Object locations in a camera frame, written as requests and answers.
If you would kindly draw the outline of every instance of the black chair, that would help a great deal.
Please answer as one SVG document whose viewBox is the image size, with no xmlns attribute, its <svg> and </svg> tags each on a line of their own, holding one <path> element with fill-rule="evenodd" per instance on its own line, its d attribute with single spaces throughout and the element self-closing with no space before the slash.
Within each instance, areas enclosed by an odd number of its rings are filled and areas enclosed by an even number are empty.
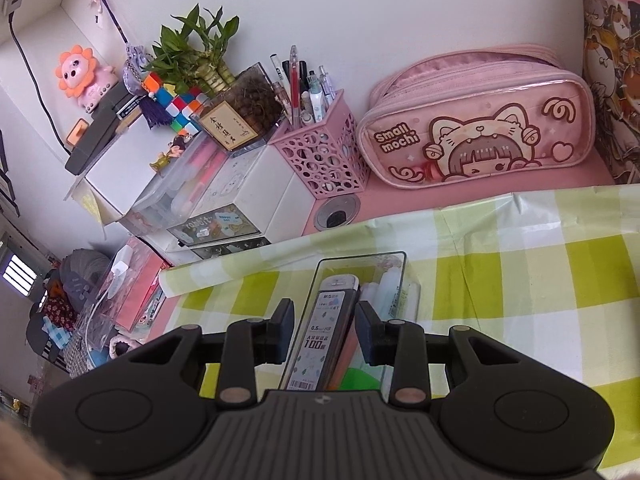
<svg viewBox="0 0 640 480">
<path fill-rule="evenodd" d="M 36 352 L 36 354 L 44 357 L 63 372 L 68 373 L 60 348 L 49 338 L 49 334 L 44 332 L 42 329 L 43 325 L 44 314 L 41 312 L 33 313 L 27 324 L 27 342 L 29 346 L 31 346 L 31 349 Z"/>
</svg>

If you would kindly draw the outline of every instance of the purple tassel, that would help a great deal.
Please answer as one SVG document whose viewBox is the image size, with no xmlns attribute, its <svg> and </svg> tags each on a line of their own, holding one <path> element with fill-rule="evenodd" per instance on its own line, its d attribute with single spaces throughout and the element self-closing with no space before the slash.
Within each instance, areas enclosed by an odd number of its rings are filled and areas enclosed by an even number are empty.
<svg viewBox="0 0 640 480">
<path fill-rule="evenodd" d="M 143 97 L 140 101 L 140 111 L 144 115 L 146 122 L 150 128 L 154 126 L 169 126 L 174 122 L 174 118 L 169 115 L 169 112 L 151 97 Z"/>
</svg>

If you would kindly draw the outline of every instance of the pink desk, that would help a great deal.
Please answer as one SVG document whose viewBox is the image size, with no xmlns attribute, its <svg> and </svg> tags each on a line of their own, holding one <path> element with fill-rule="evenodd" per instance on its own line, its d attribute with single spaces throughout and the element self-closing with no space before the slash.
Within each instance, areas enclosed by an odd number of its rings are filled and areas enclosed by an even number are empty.
<svg viewBox="0 0 640 480">
<path fill-rule="evenodd" d="M 372 173 L 367 189 L 358 193 L 360 212 L 353 223 L 397 213 L 462 204 L 515 191 L 611 186 L 612 184 L 614 184 L 613 177 L 596 150 L 591 150 L 591 154 L 583 163 L 572 168 L 505 173 L 484 180 L 456 182 L 431 189 L 396 189 L 384 184 Z M 314 227 L 314 216 L 323 203 L 323 200 L 316 201 L 306 223 L 305 235 L 318 232 Z"/>
</svg>

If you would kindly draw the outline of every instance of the pink lion figurine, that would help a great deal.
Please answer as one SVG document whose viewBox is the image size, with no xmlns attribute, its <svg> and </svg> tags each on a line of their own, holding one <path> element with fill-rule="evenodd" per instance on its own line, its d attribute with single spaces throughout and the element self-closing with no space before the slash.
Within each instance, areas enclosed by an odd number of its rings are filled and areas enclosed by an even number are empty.
<svg viewBox="0 0 640 480">
<path fill-rule="evenodd" d="M 58 87 L 65 91 L 67 97 L 76 97 L 88 114 L 118 81 L 113 66 L 100 67 L 94 51 L 80 45 L 75 45 L 71 52 L 60 54 L 56 76 L 60 79 Z"/>
</svg>

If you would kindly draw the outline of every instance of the pink pen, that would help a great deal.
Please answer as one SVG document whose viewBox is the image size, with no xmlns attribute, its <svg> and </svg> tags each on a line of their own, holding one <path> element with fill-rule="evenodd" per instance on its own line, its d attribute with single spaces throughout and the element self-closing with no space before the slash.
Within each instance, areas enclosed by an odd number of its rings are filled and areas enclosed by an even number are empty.
<svg viewBox="0 0 640 480">
<path fill-rule="evenodd" d="M 300 127 L 300 76 L 298 75 L 298 49 L 291 46 L 289 58 L 291 72 L 291 126 L 294 130 Z"/>
</svg>

